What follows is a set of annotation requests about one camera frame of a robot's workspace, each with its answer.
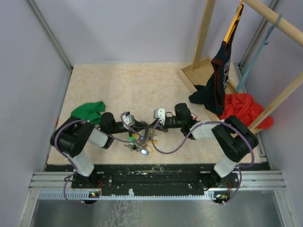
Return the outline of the bunch of tagged keys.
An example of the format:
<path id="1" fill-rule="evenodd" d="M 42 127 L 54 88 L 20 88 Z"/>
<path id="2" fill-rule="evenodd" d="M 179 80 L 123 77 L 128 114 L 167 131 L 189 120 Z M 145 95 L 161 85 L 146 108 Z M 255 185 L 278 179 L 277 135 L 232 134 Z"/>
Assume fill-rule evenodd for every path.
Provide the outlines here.
<path id="1" fill-rule="evenodd" d="M 129 148 L 131 151 L 136 151 L 143 155 L 149 155 L 154 152 L 152 148 L 152 137 L 151 133 L 148 134 L 147 139 L 144 139 L 144 136 L 141 136 L 138 142 L 135 142 L 138 140 L 138 135 L 130 133 L 128 137 L 128 141 L 130 143 L 124 144 L 125 147 Z"/>

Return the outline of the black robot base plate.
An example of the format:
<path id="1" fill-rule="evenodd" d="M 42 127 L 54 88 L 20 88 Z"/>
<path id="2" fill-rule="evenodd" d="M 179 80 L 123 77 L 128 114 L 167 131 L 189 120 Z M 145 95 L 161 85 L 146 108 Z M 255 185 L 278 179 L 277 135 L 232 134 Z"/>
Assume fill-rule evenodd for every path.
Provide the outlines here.
<path id="1" fill-rule="evenodd" d="M 239 185 L 236 173 L 214 175 L 213 164 L 96 165 L 90 177 L 76 174 L 73 189 L 97 189 L 103 196 L 204 195 L 210 189 L 229 191 Z"/>

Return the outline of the large metal keyring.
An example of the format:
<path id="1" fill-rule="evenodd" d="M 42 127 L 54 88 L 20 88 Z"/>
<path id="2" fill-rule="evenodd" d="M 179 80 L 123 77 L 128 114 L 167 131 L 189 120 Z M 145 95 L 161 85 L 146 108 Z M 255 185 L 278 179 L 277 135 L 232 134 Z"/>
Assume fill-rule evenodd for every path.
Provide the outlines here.
<path id="1" fill-rule="evenodd" d="M 149 139 L 149 135 L 150 135 L 150 128 L 145 129 L 145 130 L 141 130 L 140 132 L 143 132 L 141 135 L 143 136 L 142 139 L 139 139 L 138 145 L 142 146 L 145 145 Z"/>

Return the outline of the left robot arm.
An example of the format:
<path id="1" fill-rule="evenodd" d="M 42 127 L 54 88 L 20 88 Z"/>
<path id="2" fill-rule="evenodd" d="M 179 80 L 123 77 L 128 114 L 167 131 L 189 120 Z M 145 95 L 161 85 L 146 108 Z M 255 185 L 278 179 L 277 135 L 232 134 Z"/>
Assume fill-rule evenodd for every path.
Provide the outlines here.
<path id="1" fill-rule="evenodd" d="M 98 175 L 93 173 L 94 165 L 86 155 L 84 147 L 90 142 L 108 149 L 115 140 L 139 147 L 149 137 L 149 125 L 135 120 L 129 112 L 120 116 L 117 122 L 114 115 L 106 112 L 101 115 L 98 125 L 71 116 L 50 138 L 50 144 L 57 149 L 82 176 L 82 183 L 92 188 L 98 184 Z"/>

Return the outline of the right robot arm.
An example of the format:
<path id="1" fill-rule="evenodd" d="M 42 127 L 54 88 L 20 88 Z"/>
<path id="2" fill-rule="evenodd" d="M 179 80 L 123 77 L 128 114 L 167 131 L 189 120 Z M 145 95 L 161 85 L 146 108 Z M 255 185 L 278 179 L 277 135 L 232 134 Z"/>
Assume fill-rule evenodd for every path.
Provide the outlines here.
<path id="1" fill-rule="evenodd" d="M 154 110 L 153 117 L 155 121 L 149 125 L 152 141 L 155 130 L 168 132 L 169 129 L 180 129 L 185 136 L 181 144 L 167 154 L 178 151 L 187 139 L 216 139 L 223 151 L 211 176 L 212 183 L 217 187 L 223 187 L 228 182 L 228 174 L 235 168 L 254 165 L 253 149 L 258 146 L 258 139 L 235 115 L 220 121 L 200 122 L 185 103 L 179 103 L 175 105 L 175 115 L 167 117 L 165 109 L 160 108 Z"/>

